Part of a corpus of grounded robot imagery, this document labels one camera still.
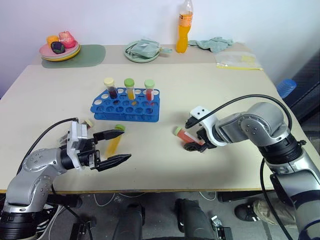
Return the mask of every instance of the test tube rack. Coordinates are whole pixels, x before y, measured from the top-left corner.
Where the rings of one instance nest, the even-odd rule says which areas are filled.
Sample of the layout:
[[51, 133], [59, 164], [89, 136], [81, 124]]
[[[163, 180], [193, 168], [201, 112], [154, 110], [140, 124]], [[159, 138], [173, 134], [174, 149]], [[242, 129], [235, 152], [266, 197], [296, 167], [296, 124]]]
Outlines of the test tube rack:
[[117, 98], [111, 99], [108, 90], [97, 96], [91, 112], [97, 120], [155, 123], [159, 120], [160, 91], [153, 90], [153, 100], [148, 101], [145, 88], [135, 88], [135, 99], [129, 100], [127, 90], [118, 87]]

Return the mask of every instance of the apple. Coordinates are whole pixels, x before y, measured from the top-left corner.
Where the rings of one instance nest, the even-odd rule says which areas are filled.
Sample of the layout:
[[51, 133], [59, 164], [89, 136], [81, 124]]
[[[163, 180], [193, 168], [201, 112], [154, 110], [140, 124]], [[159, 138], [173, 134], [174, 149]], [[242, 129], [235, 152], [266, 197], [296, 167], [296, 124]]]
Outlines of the apple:
[[66, 49], [73, 48], [76, 45], [76, 40], [69, 31], [59, 32], [59, 39]]

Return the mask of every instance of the table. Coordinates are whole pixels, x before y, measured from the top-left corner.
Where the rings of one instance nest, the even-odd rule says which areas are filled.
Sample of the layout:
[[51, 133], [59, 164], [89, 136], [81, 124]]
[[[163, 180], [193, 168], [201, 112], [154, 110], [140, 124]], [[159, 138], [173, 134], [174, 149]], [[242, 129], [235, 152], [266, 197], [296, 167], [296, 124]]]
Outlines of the table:
[[[1, 132], [0, 190], [5, 192], [18, 166], [34, 140], [51, 124], [78, 117], [93, 119], [93, 99], [104, 90], [103, 80], [113, 77], [118, 87], [133, 78], [137, 88], [146, 79], [153, 79], [160, 90], [160, 117], [156, 123], [95, 120], [89, 134], [124, 124], [126, 132], [117, 153], [132, 153], [121, 165], [97, 172], [69, 170], [58, 176], [54, 186], [61, 193], [115, 191], [253, 191], [260, 190], [259, 168], [262, 156], [249, 140], [206, 150], [187, 152], [182, 141], [174, 136], [176, 126], [184, 126], [189, 111], [198, 105], [208, 110], [247, 94], [266, 94], [280, 100], [274, 84], [259, 70], [221, 69], [215, 65], [211, 52], [189, 47], [186, 54], [173, 52], [150, 63], [134, 63], [123, 56], [123, 46], [106, 46], [102, 64], [83, 68], [43, 68], [38, 56], [27, 66], [0, 100]], [[219, 111], [227, 115], [246, 111], [257, 101], [245, 99]], [[292, 134], [306, 140], [304, 146], [320, 168], [320, 158], [293, 118]], [[51, 130], [39, 148], [59, 147], [58, 138], [70, 123]], [[190, 129], [195, 133], [197, 127]], [[103, 153], [107, 142], [97, 147]], [[270, 170], [264, 171], [265, 186], [272, 189]]]

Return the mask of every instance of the test tube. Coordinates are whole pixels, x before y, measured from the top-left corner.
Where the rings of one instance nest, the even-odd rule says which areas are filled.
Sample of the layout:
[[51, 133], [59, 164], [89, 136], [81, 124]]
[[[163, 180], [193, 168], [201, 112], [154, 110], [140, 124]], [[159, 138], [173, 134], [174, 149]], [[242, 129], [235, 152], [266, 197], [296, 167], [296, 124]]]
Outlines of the test tube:
[[109, 92], [110, 98], [111, 99], [116, 99], [118, 94], [117, 94], [117, 89], [115, 87], [115, 80], [112, 77], [107, 77], [104, 79], [104, 85], [106, 86], [106, 89]]
[[[115, 125], [115, 129], [125, 131], [126, 127], [121, 125], [121, 124], [117, 124], [117, 125]], [[116, 150], [117, 150], [118, 144], [120, 142], [121, 136], [122, 135], [117, 136], [116, 138], [114, 138], [114, 139], [112, 139], [110, 141], [110, 143], [109, 143], [109, 145], [108, 145], [108, 147], [107, 147], [107, 149], [105, 150], [105, 153], [104, 153], [104, 156], [105, 156], [106, 159], [108, 157], [113, 156], [116, 153]]]
[[129, 100], [135, 100], [135, 81], [132, 78], [127, 78], [124, 80], [124, 85], [126, 87], [126, 92], [128, 94]]
[[154, 87], [155, 87], [155, 82], [152, 79], [147, 79], [144, 81], [144, 86], [145, 86], [145, 94], [146, 94], [146, 99], [148, 101], [152, 101], [154, 99]]
[[185, 131], [182, 127], [177, 127], [174, 131], [174, 135], [178, 136], [180, 139], [182, 139], [186, 143], [197, 143], [199, 145], [205, 144], [203, 140], [199, 140], [196, 137], [192, 136], [190, 133]]

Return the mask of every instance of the black cable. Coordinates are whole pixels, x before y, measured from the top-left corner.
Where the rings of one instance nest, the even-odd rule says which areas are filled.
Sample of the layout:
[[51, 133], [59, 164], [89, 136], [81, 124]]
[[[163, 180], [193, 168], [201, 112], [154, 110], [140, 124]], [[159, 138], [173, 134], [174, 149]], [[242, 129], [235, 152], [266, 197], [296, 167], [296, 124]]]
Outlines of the black cable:
[[282, 229], [283, 233], [285, 234], [285, 236], [289, 239], [289, 240], [293, 240], [292, 237], [290, 236], [289, 232], [287, 231], [287, 229], [285, 228], [284, 224], [282, 223], [282, 221], [280, 220], [278, 214], [276, 213], [276, 210], [274, 209], [274, 207], [272, 206], [270, 199], [268, 197], [266, 188], [265, 188], [265, 183], [264, 183], [264, 166], [265, 166], [265, 159], [262, 159], [261, 162], [261, 166], [260, 166], [260, 183], [261, 183], [261, 188], [262, 188], [262, 192], [263, 192], [263, 196], [265, 198], [266, 203], [268, 204], [274, 218], [276, 219], [276, 221], [278, 222], [280, 228]]
[[[53, 193], [54, 195], [58, 195], [53, 185], [51, 185], [51, 191], [52, 191], [52, 193]], [[89, 223], [86, 223], [85, 221], [83, 221], [83, 220], [81, 219], [81, 217], [80, 217], [78, 214], [76, 214], [68, 205], [63, 204], [63, 206], [64, 206], [64, 208], [67, 209], [73, 216], [75, 216], [80, 223], [86, 225], [86, 228], [88, 229], [88, 233], [89, 233], [90, 240], [93, 240], [94, 238], [93, 238], [93, 236], [92, 236], [92, 232], [91, 232]]]
[[[286, 115], [286, 117], [288, 119], [288, 128], [291, 131], [291, 129], [292, 129], [292, 117], [291, 117], [291, 114], [288, 111], [287, 107], [282, 102], [277, 100], [276, 98], [274, 98], [272, 96], [268, 96], [268, 95], [263, 95], [263, 94], [249, 94], [249, 95], [240, 96], [240, 97], [237, 97], [237, 98], [235, 98], [233, 100], [230, 100], [230, 101], [226, 102], [225, 104], [217, 107], [213, 111], [209, 112], [207, 115], [205, 115], [205, 116], [201, 117], [200, 119], [196, 120], [192, 124], [186, 125], [185, 128], [189, 129], [189, 128], [193, 127], [194, 125], [200, 123], [201, 121], [203, 121], [207, 117], [211, 116], [212, 114], [216, 113], [217, 111], [223, 109], [224, 107], [226, 107], [226, 106], [228, 106], [230, 104], [233, 104], [233, 103], [235, 103], [235, 102], [237, 102], [239, 100], [247, 99], [247, 98], [264, 98], [264, 99], [269, 99], [269, 100], [275, 102], [276, 104], [278, 104], [282, 108], [282, 110], [284, 111], [284, 113], [285, 113], [285, 115]], [[260, 167], [260, 184], [261, 184], [261, 189], [262, 189], [262, 193], [264, 195], [265, 201], [268, 204], [272, 214], [274, 215], [274, 218], [278, 222], [279, 226], [281, 227], [281, 229], [284, 232], [284, 234], [286, 235], [286, 237], [289, 240], [293, 240], [292, 237], [290, 236], [290, 234], [288, 233], [287, 229], [285, 228], [284, 224], [280, 220], [279, 216], [277, 215], [277, 213], [276, 213], [274, 207], [272, 206], [272, 204], [270, 202], [270, 199], [269, 199], [269, 197], [267, 195], [267, 191], [266, 191], [265, 183], [264, 183], [264, 165], [265, 165], [265, 159], [263, 158], [262, 162], [261, 162], [261, 167]]]
[[49, 128], [47, 128], [38, 138], [37, 140], [35, 140], [35, 142], [32, 144], [32, 146], [29, 148], [29, 150], [26, 152], [24, 158], [22, 159], [20, 166], [18, 168], [18, 172], [16, 173], [18, 175], [18, 173], [20, 173], [21, 169], [22, 169], [22, 164], [24, 162], [24, 160], [26, 159], [26, 157], [29, 156], [29, 154], [32, 152], [32, 150], [35, 148], [35, 146], [40, 142], [40, 140], [44, 137], [44, 135], [46, 135], [51, 129], [53, 129], [54, 127], [58, 126], [59, 124], [63, 124], [69, 121], [77, 121], [78, 122], [78, 118], [77, 117], [73, 117], [73, 118], [68, 118], [65, 120], [61, 120], [56, 122], [55, 124], [51, 125]]
[[269, 99], [269, 100], [275, 102], [276, 104], [278, 104], [282, 108], [282, 110], [284, 111], [286, 117], [288, 118], [288, 128], [291, 130], [291, 128], [292, 128], [292, 118], [291, 118], [290, 112], [288, 111], [286, 106], [282, 102], [280, 102], [279, 100], [275, 99], [274, 97], [268, 96], [268, 95], [263, 95], [263, 94], [249, 94], [249, 95], [244, 95], [244, 96], [240, 96], [240, 97], [237, 97], [235, 99], [232, 99], [232, 100], [226, 102], [225, 104], [222, 104], [221, 106], [217, 107], [215, 110], [209, 112], [207, 115], [205, 115], [205, 116], [201, 117], [200, 119], [196, 120], [192, 124], [186, 125], [185, 128], [189, 129], [189, 128], [193, 127], [194, 125], [200, 123], [201, 121], [203, 121], [207, 117], [211, 116], [212, 114], [215, 114], [217, 111], [223, 109], [224, 107], [226, 107], [226, 106], [228, 106], [230, 104], [233, 104], [234, 102], [237, 102], [239, 100], [247, 99], [247, 98]]

